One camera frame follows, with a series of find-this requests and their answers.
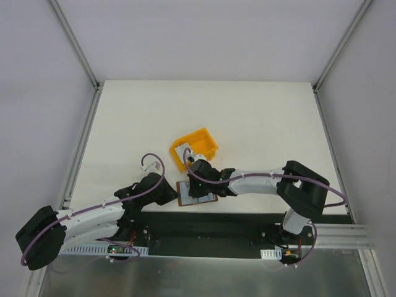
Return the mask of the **brown leather card holder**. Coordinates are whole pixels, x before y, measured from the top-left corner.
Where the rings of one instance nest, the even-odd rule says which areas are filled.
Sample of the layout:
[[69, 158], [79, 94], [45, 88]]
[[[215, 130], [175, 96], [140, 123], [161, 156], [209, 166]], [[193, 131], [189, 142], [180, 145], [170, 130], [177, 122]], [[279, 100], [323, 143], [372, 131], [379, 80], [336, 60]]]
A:
[[177, 192], [179, 194], [178, 205], [180, 207], [187, 207], [192, 205], [206, 204], [217, 202], [218, 197], [215, 194], [209, 193], [207, 196], [200, 198], [193, 198], [189, 195], [189, 182], [179, 181], [176, 183]]

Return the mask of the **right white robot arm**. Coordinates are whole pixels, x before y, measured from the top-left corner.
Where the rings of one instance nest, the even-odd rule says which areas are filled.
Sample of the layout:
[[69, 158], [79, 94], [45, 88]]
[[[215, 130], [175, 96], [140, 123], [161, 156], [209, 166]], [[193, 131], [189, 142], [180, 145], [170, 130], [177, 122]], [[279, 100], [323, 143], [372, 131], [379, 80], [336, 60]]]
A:
[[288, 161], [284, 167], [272, 171], [253, 172], [235, 168], [218, 171], [208, 161], [197, 160], [190, 164], [188, 176], [189, 195], [193, 198], [207, 194], [281, 197], [290, 207], [278, 229], [278, 236], [285, 244], [293, 244], [309, 221], [322, 215], [330, 186], [327, 179], [297, 161]]

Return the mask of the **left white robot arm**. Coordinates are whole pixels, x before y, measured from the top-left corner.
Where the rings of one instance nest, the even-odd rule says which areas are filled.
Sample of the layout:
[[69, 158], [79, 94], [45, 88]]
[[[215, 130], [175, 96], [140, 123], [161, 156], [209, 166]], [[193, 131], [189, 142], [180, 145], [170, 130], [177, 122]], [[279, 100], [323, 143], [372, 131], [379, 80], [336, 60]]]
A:
[[164, 205], [178, 197], [165, 177], [149, 173], [141, 181], [86, 208], [42, 207], [15, 236], [22, 252], [21, 264], [38, 270], [79, 244], [102, 238], [123, 241], [131, 233], [131, 221], [146, 205]]

